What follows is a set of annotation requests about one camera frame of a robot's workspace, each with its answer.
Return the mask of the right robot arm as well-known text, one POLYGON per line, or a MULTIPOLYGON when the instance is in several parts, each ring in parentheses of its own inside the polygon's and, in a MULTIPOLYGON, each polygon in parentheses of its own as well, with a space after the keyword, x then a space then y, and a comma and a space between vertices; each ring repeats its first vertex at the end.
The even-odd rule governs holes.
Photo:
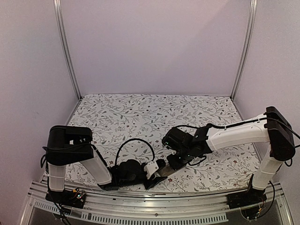
POLYGON ((269 143, 269 152, 263 158, 259 169, 251 176, 246 191, 230 194, 228 200, 241 200, 253 204, 256 200, 266 200, 265 189, 281 165, 291 160, 296 153, 293 131, 290 123, 273 106, 254 118, 224 126, 211 123, 196 127, 191 135, 172 127, 162 139, 162 144, 175 153, 167 156, 168 164, 160 175, 168 176, 190 163, 193 159, 225 147, 246 143, 269 143))

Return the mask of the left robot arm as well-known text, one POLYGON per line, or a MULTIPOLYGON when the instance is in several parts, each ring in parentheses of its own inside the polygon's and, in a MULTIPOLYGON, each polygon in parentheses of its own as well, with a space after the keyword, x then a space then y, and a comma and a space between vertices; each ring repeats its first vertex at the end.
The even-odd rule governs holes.
POLYGON ((149 190, 167 178, 159 174, 166 165, 163 159, 142 164, 129 159, 109 167, 93 144, 92 130, 88 127, 53 126, 43 149, 51 195, 59 203, 70 199, 65 190, 65 174, 66 166, 73 163, 82 164, 103 190, 115 191, 139 184, 149 190))

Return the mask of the white remote control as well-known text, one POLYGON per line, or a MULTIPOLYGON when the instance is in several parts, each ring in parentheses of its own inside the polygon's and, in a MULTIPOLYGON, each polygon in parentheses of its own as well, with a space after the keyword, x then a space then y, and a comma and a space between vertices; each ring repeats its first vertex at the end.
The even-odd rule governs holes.
POLYGON ((160 166, 159 169, 155 172, 155 175, 160 176, 160 177, 169 177, 172 174, 179 172, 181 169, 183 169, 185 167, 186 166, 183 166, 179 169, 173 169, 173 168, 171 168, 170 165, 160 166))

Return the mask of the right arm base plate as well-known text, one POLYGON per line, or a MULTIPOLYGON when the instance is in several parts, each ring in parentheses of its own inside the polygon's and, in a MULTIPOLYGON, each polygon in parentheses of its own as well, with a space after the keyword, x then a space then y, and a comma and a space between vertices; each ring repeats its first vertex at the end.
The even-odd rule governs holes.
POLYGON ((226 196, 226 200, 229 208, 235 209, 264 202, 267 200, 267 197, 263 190, 251 189, 243 192, 228 194, 226 196))

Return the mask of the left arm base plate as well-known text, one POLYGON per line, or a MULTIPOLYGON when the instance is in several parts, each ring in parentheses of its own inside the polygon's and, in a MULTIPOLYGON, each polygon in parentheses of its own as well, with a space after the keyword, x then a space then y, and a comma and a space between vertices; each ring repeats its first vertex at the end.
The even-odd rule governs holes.
POLYGON ((83 209, 86 192, 79 188, 73 190, 64 189, 62 192, 48 190, 45 199, 58 205, 83 209))

